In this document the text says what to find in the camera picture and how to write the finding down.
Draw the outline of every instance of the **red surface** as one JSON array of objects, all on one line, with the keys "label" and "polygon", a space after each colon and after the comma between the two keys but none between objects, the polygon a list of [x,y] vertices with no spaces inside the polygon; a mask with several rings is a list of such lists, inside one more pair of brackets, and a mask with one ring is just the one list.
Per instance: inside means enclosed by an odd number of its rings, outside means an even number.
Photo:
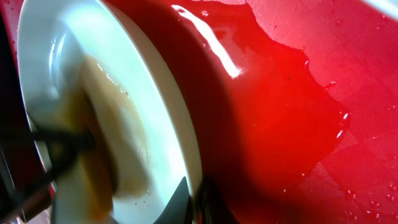
[{"label": "red surface", "polygon": [[398,23],[357,0],[110,2],[169,65],[239,221],[398,221]]}]

